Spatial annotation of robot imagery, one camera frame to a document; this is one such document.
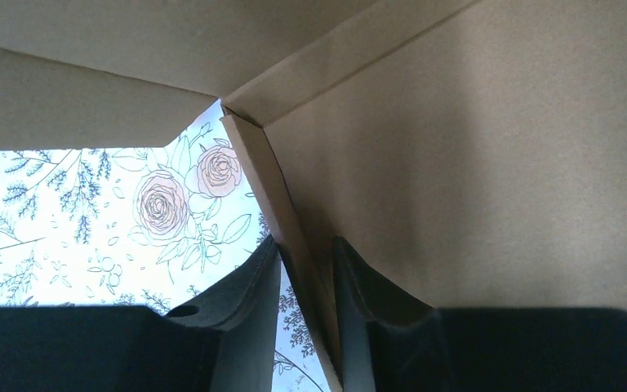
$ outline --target floral print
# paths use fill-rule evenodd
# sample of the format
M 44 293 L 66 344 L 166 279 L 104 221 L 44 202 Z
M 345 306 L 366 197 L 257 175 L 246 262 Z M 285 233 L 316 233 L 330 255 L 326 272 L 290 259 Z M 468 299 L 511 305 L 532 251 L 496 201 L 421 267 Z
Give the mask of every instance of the floral print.
M 220 116 L 163 148 L 0 151 L 0 305 L 166 314 L 241 265 L 268 228 Z M 289 287 L 273 390 L 327 390 Z

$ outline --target pink rose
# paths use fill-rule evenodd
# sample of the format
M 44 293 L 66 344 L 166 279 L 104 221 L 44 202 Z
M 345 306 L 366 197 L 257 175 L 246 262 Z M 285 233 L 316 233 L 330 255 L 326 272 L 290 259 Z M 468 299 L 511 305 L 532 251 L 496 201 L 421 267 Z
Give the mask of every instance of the pink rose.
M 189 191 L 181 176 L 164 168 L 143 177 L 133 200 L 133 217 L 151 242 L 166 242 L 179 236 L 189 220 Z
M 186 175 L 186 187 L 208 198 L 223 198 L 242 182 L 242 167 L 233 149 L 215 145 L 198 158 Z

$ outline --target open box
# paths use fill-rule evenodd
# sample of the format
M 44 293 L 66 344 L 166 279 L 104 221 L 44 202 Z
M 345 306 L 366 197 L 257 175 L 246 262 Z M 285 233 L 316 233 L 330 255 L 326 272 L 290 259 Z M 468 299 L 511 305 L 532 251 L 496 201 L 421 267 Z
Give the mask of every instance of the open box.
M 431 305 L 627 309 L 627 2 L 0 0 L 0 149 L 218 97 L 333 389 L 334 234 Z

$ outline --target folded cardboard edge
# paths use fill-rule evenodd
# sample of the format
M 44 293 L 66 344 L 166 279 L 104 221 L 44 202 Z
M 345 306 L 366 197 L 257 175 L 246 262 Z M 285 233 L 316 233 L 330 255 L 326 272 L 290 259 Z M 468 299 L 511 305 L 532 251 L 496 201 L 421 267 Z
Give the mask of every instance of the folded cardboard edge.
M 0 49 L 0 150 L 162 147 L 215 101 Z
M 340 342 L 334 296 L 326 287 L 301 231 L 280 166 L 265 133 L 246 120 L 229 114 L 221 119 L 242 164 L 253 193 L 280 246 L 282 261 L 311 334 L 318 359 L 331 390 L 342 390 L 338 378 Z
M 266 126 L 473 3 L 381 0 L 243 85 L 224 103 L 240 117 Z

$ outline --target flower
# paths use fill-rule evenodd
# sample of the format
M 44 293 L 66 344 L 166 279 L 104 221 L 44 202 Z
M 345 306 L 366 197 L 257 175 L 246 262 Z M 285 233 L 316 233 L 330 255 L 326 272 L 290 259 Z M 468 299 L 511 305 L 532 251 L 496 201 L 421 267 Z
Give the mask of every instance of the flower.
M 133 217 L 150 243 L 162 245 L 180 235 L 189 220 L 189 191 L 170 168 L 140 179 L 133 199 Z
M 192 192 L 206 198 L 223 198 L 242 182 L 242 167 L 233 149 L 219 144 L 198 157 L 198 165 L 191 167 L 185 184 Z

